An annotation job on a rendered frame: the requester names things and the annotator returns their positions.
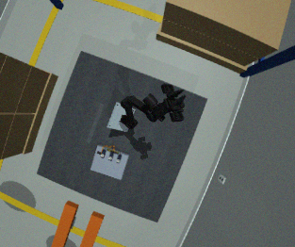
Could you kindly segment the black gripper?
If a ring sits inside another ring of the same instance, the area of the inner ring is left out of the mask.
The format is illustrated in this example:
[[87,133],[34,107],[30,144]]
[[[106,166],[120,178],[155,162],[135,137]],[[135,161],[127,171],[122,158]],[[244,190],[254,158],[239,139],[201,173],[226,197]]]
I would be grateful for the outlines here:
[[182,103],[186,98],[186,95],[181,96],[177,100],[173,100],[174,97],[178,97],[180,93],[184,90],[174,91],[174,87],[172,84],[161,85],[161,89],[163,93],[167,93],[167,99],[164,98],[162,103],[159,103],[158,109],[162,114],[167,114],[170,112],[172,122],[182,122],[185,118],[183,113],[177,113],[178,110],[182,110]]

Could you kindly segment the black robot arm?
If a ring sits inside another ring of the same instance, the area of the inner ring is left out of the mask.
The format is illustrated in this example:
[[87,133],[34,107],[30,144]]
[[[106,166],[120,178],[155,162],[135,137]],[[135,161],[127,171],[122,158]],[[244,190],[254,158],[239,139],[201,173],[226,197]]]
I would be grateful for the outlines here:
[[136,107],[140,111],[146,114],[147,118],[151,122],[156,122],[160,120],[163,122],[165,119],[164,115],[158,109],[158,101],[155,97],[150,93],[147,95],[141,102],[134,95],[127,96],[121,101],[121,106],[125,109],[126,115],[122,115],[120,122],[125,124],[125,126],[129,129],[133,129],[137,124],[137,120],[134,118],[132,106]]

